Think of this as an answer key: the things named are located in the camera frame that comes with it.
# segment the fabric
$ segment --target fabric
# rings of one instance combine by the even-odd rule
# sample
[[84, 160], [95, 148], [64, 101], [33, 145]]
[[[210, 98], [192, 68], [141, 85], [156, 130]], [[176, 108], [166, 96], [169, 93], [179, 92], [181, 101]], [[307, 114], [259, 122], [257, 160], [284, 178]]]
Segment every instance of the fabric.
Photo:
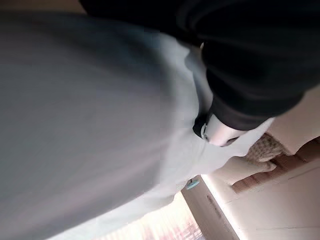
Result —
[[0, 46], [1, 240], [103, 236], [246, 155], [272, 121], [227, 147], [197, 137], [212, 102], [199, 50], [154, 30], [1, 12]]
[[261, 163], [286, 153], [290, 154], [280, 142], [265, 133], [250, 147], [245, 159], [252, 163]]

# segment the person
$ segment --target person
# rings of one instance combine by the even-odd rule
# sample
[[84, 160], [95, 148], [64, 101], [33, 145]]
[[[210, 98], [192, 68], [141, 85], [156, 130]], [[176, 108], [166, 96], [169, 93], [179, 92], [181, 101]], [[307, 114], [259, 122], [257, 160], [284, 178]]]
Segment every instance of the person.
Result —
[[98, 15], [0, 16], [0, 239], [101, 237], [244, 156], [272, 121], [226, 147], [195, 135], [213, 93], [198, 37], [183, 30]]

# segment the wall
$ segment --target wall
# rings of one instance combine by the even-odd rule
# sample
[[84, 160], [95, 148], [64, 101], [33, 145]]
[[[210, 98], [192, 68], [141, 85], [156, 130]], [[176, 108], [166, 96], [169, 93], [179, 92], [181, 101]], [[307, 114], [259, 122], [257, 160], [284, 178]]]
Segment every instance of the wall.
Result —
[[214, 174], [203, 178], [241, 240], [320, 239], [320, 156], [258, 191], [236, 194]]

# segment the black sleeve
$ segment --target black sleeve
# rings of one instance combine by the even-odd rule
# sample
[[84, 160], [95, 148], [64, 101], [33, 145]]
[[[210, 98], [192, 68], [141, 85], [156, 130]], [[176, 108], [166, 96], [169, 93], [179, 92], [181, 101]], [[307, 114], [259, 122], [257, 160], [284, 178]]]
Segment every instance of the black sleeve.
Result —
[[92, 16], [204, 43], [202, 59], [214, 93], [211, 110], [237, 130], [254, 129], [288, 111], [320, 81], [317, 0], [81, 2]]

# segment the white wall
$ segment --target white wall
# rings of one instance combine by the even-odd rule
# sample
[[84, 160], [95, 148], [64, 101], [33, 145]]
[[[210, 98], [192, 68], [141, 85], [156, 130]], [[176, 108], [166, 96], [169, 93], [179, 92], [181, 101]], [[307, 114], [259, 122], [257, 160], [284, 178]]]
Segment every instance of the white wall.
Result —
[[320, 158], [240, 195], [204, 181], [241, 240], [320, 240]]

